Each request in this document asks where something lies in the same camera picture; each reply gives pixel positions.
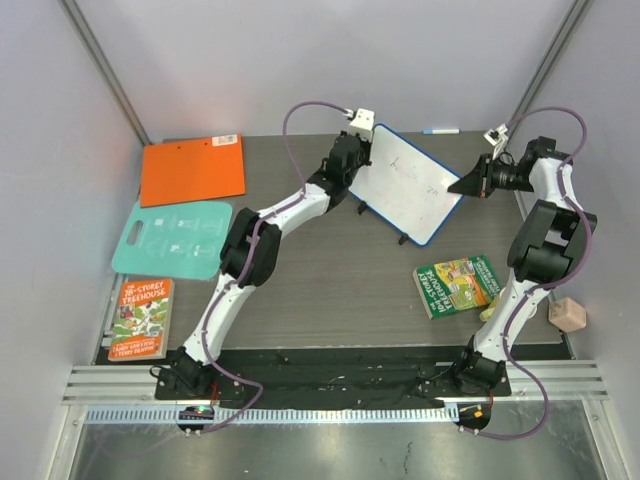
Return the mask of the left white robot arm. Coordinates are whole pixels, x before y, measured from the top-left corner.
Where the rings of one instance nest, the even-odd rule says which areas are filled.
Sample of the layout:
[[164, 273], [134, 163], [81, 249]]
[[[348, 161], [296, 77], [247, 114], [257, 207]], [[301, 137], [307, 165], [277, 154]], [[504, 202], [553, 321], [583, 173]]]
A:
[[281, 241], [346, 197], [358, 170], [371, 164], [371, 129], [343, 131], [320, 167], [294, 194], [265, 209], [242, 209], [223, 244], [218, 281], [199, 323], [176, 350], [158, 384], [200, 399], [221, 369], [214, 365], [224, 339], [248, 297], [273, 274]]

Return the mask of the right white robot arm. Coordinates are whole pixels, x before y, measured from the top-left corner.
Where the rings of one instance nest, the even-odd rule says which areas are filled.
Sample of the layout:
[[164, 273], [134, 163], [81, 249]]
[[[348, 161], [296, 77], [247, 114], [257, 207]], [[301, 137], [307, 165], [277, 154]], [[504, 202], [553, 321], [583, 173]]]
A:
[[509, 277], [496, 309], [453, 365], [450, 378], [462, 394], [487, 394], [503, 382], [524, 325], [588, 254], [597, 216], [579, 205], [572, 170], [570, 156], [556, 150], [555, 140], [538, 137], [528, 142], [517, 164], [483, 154], [470, 173], [448, 187], [450, 193], [478, 198], [496, 190], [536, 196], [508, 252]]

